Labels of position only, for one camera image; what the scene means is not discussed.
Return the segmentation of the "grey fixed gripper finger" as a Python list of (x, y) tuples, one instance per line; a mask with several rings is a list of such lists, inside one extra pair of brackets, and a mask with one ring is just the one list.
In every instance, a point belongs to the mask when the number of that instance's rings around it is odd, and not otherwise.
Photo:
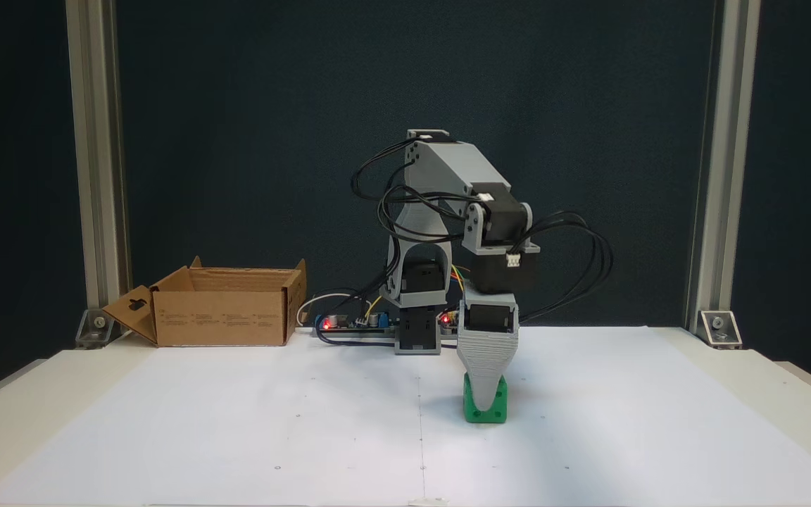
[(505, 372), (518, 350), (518, 334), (460, 333), (457, 355), (465, 366), (465, 418), (508, 417), (509, 388)]

